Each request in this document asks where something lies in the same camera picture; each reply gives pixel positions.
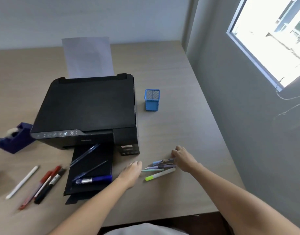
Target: white paper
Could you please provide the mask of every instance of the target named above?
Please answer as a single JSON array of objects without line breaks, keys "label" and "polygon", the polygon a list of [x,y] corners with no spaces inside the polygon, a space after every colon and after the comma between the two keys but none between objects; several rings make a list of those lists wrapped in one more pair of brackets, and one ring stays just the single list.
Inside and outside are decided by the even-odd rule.
[{"label": "white paper", "polygon": [[70,78],[114,76],[109,37],[62,39]]}]

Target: person's left hand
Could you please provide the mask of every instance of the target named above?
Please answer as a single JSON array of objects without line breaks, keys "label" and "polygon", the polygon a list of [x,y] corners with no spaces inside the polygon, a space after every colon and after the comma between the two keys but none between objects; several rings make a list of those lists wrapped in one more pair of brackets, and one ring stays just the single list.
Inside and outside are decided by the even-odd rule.
[{"label": "person's left hand", "polygon": [[141,161],[130,163],[124,170],[122,170],[117,179],[126,183],[127,188],[132,188],[141,173],[142,164],[143,163]]}]

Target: wooden desk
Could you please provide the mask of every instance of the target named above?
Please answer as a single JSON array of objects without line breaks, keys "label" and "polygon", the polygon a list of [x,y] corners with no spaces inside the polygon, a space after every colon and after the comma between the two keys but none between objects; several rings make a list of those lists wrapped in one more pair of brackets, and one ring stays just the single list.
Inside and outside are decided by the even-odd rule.
[{"label": "wooden desk", "polygon": [[[182,145],[207,168],[243,187],[187,57],[178,41],[112,45],[114,72],[135,77],[140,152],[114,155],[115,176],[131,161],[144,165],[168,158]],[[61,47],[0,51],[0,136],[20,122],[33,123],[48,87],[68,77]],[[144,90],[159,88],[158,112],[144,110]],[[65,205],[67,174],[40,204],[16,212],[27,192],[46,171],[71,161],[72,150],[34,142],[15,155],[0,149],[0,234],[45,234],[83,202]],[[6,195],[35,166],[37,173],[10,200]],[[216,211],[195,179],[181,170],[136,186],[119,200],[104,226]]]}]

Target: white wall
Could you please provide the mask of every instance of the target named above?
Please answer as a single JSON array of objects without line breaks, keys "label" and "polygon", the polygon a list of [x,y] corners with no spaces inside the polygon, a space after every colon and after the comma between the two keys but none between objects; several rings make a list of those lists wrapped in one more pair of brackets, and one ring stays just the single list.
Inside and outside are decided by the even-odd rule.
[{"label": "white wall", "polygon": [[[280,99],[272,84],[228,37],[240,0],[219,0],[193,66],[247,190],[300,227],[299,99]],[[280,93],[300,95],[300,78]]]},{"label": "white wall", "polygon": [[61,46],[62,38],[111,43],[182,40],[191,0],[0,0],[0,49]]}]

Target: black printer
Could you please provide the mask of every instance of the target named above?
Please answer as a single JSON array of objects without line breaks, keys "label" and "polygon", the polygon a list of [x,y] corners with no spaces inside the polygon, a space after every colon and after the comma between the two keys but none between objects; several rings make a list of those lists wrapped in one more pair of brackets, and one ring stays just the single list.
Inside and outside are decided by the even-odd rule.
[{"label": "black printer", "polygon": [[107,163],[86,177],[111,175],[113,149],[122,156],[139,154],[133,76],[55,79],[30,133],[58,149],[74,148],[71,161],[100,144],[70,168],[64,191],[71,195],[66,204],[91,198],[107,184],[76,185],[72,182],[75,176],[105,160]]}]

